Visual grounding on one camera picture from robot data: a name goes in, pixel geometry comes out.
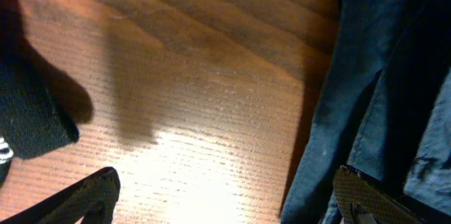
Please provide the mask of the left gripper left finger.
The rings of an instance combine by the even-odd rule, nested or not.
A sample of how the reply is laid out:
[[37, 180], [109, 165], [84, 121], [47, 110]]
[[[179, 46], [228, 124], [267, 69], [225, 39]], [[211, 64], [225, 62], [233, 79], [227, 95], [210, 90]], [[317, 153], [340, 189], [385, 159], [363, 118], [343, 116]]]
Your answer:
[[1, 224], [110, 224], [120, 190], [116, 169], [105, 167]]

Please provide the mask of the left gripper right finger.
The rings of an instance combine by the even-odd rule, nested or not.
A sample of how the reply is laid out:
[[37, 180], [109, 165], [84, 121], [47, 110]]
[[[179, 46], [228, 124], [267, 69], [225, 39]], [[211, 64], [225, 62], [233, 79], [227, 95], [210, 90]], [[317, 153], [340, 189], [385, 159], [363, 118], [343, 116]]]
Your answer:
[[396, 194], [381, 181], [353, 168], [340, 166], [333, 178], [333, 194], [345, 223], [449, 223], [450, 216], [407, 195]]

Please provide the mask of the folded black garment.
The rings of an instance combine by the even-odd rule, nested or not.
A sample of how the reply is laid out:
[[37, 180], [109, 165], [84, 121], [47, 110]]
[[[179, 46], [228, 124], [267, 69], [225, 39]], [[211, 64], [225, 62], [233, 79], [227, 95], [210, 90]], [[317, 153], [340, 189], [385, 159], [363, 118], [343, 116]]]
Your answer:
[[76, 143], [92, 114], [87, 91], [27, 41], [18, 0], [1, 0], [1, 180], [13, 158]]

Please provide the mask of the navy blue shorts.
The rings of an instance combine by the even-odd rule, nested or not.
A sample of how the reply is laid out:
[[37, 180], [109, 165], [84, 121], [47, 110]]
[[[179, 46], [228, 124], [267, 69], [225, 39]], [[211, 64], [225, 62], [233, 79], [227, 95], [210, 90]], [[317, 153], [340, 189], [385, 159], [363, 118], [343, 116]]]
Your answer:
[[340, 22], [283, 223], [339, 223], [349, 165], [450, 220], [450, 0], [339, 0]]

